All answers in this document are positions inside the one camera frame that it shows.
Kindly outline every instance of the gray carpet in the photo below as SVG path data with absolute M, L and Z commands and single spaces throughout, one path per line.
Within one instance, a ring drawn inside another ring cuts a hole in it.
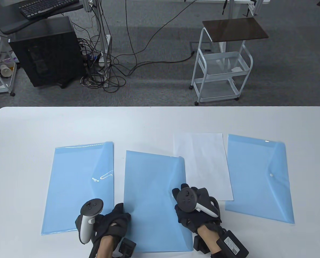
M 213 106 L 320 106 L 320 7 L 312 0 L 272 0 L 257 17 L 269 39 L 248 41 L 254 67 L 240 100 L 210 102 Z M 131 53 L 125 26 L 124 0 L 103 1 L 113 37 L 113 54 Z M 128 0 L 129 31 L 134 48 L 144 48 L 151 35 L 180 12 L 188 3 Z M 138 55 L 141 61 L 181 60 L 190 55 L 189 42 L 198 41 L 202 20 L 223 19 L 222 5 L 192 4 L 167 25 Z M 90 27 L 84 10 L 68 13 L 73 22 Z M 96 27 L 89 30 L 96 34 Z M 87 37 L 86 32 L 77 32 Z M 15 97 L 0 94 L 5 106 L 192 106 L 190 91 L 194 59 L 179 64 L 143 66 L 127 78 L 118 92 L 88 89 L 73 82 L 68 88 L 34 88 L 20 69 L 15 80 Z M 121 63 L 131 66 L 132 56 Z

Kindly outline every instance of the pc tower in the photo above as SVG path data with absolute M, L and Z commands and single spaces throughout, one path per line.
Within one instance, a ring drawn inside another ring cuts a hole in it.
M 9 44 L 34 87 L 65 84 L 85 75 L 69 17 L 38 21 L 10 35 Z

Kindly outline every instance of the document envelope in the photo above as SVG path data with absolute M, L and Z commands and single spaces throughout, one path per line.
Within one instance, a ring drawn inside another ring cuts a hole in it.
M 173 188 L 185 183 L 182 157 L 127 151 L 124 210 L 131 214 L 127 238 L 135 252 L 192 251 L 192 233 L 178 223 Z
M 102 214 L 110 213 L 113 194 L 112 142 L 56 148 L 41 235 L 76 230 L 90 199 L 102 199 Z
M 295 223 L 284 143 L 230 134 L 227 161 L 234 201 L 226 210 Z

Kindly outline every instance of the label sticker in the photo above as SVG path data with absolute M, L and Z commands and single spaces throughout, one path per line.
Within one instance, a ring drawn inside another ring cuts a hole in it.
M 230 250 L 237 255 L 240 249 L 236 246 L 236 244 L 230 239 L 230 237 L 227 237 L 224 240 L 225 244 L 230 248 Z

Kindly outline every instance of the hand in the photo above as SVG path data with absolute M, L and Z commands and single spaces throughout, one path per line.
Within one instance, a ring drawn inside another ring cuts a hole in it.
M 93 248 L 89 258 L 96 257 L 98 249 L 105 249 L 105 251 L 110 252 L 108 248 L 99 248 L 99 246 L 105 246 L 105 243 L 109 243 L 111 237 L 113 238 L 112 251 L 115 250 L 118 243 L 127 233 L 128 222 L 130 220 L 131 215 L 124 212 L 123 203 L 118 203 L 109 214 L 97 215 L 93 225 L 93 232 L 91 236 Z
M 188 184 L 181 185 L 181 189 L 185 187 L 189 187 Z M 197 192 L 198 190 L 198 188 L 196 187 L 191 187 L 191 189 L 193 189 L 195 192 Z M 177 195 L 179 192 L 180 190 L 178 188 L 174 188 L 172 190 L 172 193 L 175 199 L 177 199 Z M 220 217 L 214 218 L 204 213 L 203 211 L 199 212 L 197 210 L 194 210 L 193 212 L 187 213 L 181 210 L 178 205 L 176 205 L 174 209 L 178 216 L 178 222 L 181 223 L 184 227 L 191 230 L 193 233 L 197 233 L 197 228 L 199 228 L 203 224 L 213 223 L 213 224 L 219 225 L 221 223 Z
M 103 236 L 113 236 L 119 241 L 127 233 L 128 222 L 131 220 L 131 215 L 123 210 L 123 203 L 118 203 L 114 209 L 106 215 L 97 215 L 93 225 L 93 233 L 91 240 L 94 242 Z

